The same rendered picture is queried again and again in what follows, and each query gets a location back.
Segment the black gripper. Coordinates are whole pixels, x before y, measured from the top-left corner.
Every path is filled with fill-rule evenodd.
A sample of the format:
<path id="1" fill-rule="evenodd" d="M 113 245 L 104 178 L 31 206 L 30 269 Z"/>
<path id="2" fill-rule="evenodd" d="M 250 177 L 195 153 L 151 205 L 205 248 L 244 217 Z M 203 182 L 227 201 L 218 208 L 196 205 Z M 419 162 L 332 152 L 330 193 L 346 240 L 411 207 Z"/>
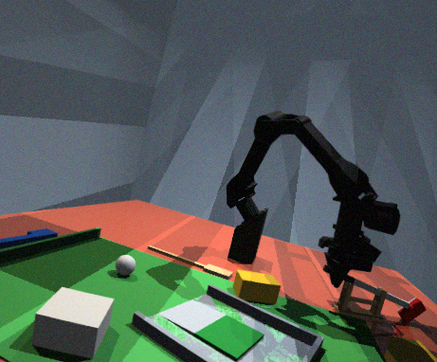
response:
<path id="1" fill-rule="evenodd" d="M 361 226 L 337 222 L 333 229 L 334 237 L 320 238 L 318 246 L 329 247 L 328 253 L 324 252 L 324 255 L 327 265 L 333 268 L 331 284 L 338 288 L 351 270 L 372 272 L 373 262 L 366 255 L 356 253 L 359 236 L 364 236 Z"/>

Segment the green flat mat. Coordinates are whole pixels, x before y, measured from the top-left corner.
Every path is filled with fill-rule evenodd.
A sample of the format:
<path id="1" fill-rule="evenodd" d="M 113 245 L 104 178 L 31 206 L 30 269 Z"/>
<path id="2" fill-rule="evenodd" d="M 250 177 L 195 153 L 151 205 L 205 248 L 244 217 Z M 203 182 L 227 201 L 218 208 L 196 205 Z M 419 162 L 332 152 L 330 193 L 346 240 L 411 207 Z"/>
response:
<path id="1" fill-rule="evenodd" d="M 129 255 L 135 270 L 121 275 Z M 212 284 L 237 297 L 234 281 L 169 262 L 101 236 L 0 264 L 0 357 L 6 362 L 185 362 L 132 325 L 139 311 L 156 314 L 193 299 L 206 303 Z M 32 344 L 35 314 L 61 287 L 114 299 L 110 326 L 94 359 Z M 248 301 L 324 337 L 313 362 L 386 362 L 366 320 L 278 295 L 276 304 Z"/>

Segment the white golf ball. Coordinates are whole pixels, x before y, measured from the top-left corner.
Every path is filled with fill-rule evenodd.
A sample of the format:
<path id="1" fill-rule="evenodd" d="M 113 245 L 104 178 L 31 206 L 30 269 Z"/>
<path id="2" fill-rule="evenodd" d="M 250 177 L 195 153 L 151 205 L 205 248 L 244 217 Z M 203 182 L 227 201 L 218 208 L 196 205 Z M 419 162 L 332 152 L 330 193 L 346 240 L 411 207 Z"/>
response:
<path id="1" fill-rule="evenodd" d="M 115 268 L 119 274 L 124 276 L 129 275 L 135 270 L 136 262 L 133 257 L 123 255 L 117 259 Z"/>

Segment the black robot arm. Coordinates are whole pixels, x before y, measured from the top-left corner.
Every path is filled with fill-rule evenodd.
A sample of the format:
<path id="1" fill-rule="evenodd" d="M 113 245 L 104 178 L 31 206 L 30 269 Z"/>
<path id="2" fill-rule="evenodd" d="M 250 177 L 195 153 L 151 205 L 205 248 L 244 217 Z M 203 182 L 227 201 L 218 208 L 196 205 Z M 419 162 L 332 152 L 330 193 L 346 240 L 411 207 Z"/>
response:
<path id="1" fill-rule="evenodd" d="M 368 175 L 342 158 L 312 123 L 311 118 L 274 111 L 257 119 L 254 135 L 255 139 L 242 168 L 227 184 L 227 205 L 230 208 L 236 206 L 245 220 L 242 224 L 263 211 L 258 210 L 251 197 L 256 194 L 254 189 L 258 185 L 254 175 L 271 144 L 279 136 L 295 135 L 329 175 L 329 183 L 337 194 L 333 201 L 340 201 L 338 222 L 354 226 L 362 226 L 364 222 L 368 229 L 391 235 L 396 233 L 400 220 L 397 205 L 375 200 L 377 193 L 370 185 Z M 361 193 L 365 195 L 359 199 Z M 366 255 L 372 262 L 381 253 L 370 244 L 367 236 L 359 237 L 357 248 L 357 254 Z"/>

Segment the yellow block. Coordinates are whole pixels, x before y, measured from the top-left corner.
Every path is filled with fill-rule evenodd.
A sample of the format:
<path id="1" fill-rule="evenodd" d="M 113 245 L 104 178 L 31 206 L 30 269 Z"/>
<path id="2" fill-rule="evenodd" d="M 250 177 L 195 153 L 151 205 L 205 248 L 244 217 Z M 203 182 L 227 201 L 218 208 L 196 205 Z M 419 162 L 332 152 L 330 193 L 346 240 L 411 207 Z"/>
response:
<path id="1" fill-rule="evenodd" d="M 239 299 L 276 304 L 281 285 L 272 275 L 237 270 L 232 288 Z"/>

